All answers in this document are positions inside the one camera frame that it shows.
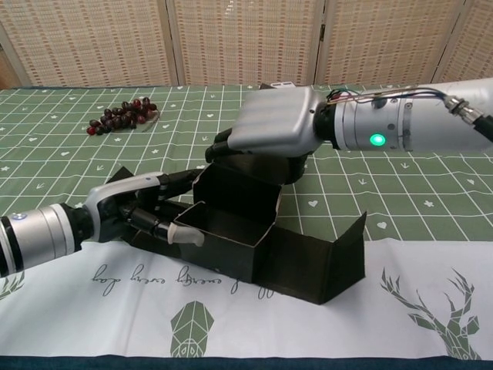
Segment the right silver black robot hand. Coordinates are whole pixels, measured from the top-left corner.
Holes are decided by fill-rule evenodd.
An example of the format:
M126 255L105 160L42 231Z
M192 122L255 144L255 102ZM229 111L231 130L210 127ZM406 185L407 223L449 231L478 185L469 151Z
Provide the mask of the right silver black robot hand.
M309 155L330 139L327 98L309 86L250 92L232 126L216 134L205 151L207 163L239 165L241 156L279 163L281 183L304 174Z

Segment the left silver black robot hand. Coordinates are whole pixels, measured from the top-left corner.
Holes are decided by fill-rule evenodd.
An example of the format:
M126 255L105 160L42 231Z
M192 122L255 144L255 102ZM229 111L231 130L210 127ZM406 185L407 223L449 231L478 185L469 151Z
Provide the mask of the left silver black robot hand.
M199 170L151 172L92 188L83 204L92 218L91 239L105 243L132 228L168 244L203 246L203 232L180 226L160 213L168 199L190 191L199 174Z

